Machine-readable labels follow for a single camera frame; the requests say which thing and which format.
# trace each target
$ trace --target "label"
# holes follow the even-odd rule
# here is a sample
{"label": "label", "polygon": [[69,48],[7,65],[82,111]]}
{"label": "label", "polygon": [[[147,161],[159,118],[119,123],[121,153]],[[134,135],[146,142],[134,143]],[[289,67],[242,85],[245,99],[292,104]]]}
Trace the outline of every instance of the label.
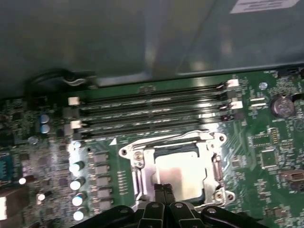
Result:
{"label": "label", "polygon": [[299,0],[238,0],[230,13],[247,13],[293,7]]}

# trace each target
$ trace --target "green circuit board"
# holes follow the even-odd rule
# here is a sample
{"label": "green circuit board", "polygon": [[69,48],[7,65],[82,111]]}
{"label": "green circuit board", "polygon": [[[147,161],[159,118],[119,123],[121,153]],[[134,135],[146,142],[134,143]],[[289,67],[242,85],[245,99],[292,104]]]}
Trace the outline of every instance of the green circuit board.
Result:
{"label": "green circuit board", "polygon": [[[119,149],[142,138],[209,129],[227,136],[222,166],[226,187],[236,195],[227,209],[271,228],[300,228],[304,179],[292,178],[304,173],[303,90],[299,69],[52,94],[33,98],[31,108],[23,98],[5,100],[0,103],[1,188],[34,175],[20,227],[54,220],[56,228],[68,228],[79,222],[72,204],[78,192],[88,196],[84,219],[135,203],[130,161]],[[41,121],[42,115],[49,120]],[[81,126],[71,127],[79,120]],[[78,161],[85,166],[74,175],[69,166]],[[85,183],[71,190],[78,177]],[[37,189],[52,195],[37,203]]]}

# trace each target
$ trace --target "cpu socket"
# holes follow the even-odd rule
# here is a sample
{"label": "cpu socket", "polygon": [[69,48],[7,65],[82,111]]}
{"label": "cpu socket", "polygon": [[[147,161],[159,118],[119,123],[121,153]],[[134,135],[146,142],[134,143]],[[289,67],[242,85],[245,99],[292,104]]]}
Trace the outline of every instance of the cpu socket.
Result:
{"label": "cpu socket", "polygon": [[224,207],[235,200],[225,189],[221,146],[226,135],[206,131],[139,139],[119,150],[130,160],[136,204],[154,201],[154,184],[171,184],[177,201],[195,208]]}

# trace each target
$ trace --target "motherboard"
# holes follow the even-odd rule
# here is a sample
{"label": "motherboard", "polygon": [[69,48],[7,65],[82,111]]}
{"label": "motherboard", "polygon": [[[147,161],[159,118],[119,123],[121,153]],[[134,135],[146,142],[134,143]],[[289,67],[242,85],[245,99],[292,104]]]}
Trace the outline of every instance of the motherboard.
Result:
{"label": "motherboard", "polygon": [[304,70],[0,101],[0,228],[69,228],[170,183],[271,228],[304,226]]}

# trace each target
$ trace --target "cable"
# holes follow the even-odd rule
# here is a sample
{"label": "cable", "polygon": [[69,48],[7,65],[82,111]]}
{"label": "cable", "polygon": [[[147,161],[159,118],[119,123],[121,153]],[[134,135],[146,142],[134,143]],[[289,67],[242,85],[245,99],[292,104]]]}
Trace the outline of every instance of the cable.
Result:
{"label": "cable", "polygon": [[63,68],[53,68],[50,69],[48,71],[45,71],[44,73],[40,73],[37,76],[34,76],[32,78],[30,78],[29,80],[27,80],[25,82],[25,87],[24,87],[24,96],[28,102],[28,104],[30,104],[31,100],[32,100],[32,94],[34,92],[34,86],[50,80],[50,79],[54,79],[54,78],[67,78],[68,80],[71,80],[73,78],[75,78],[75,73],[63,69]]}

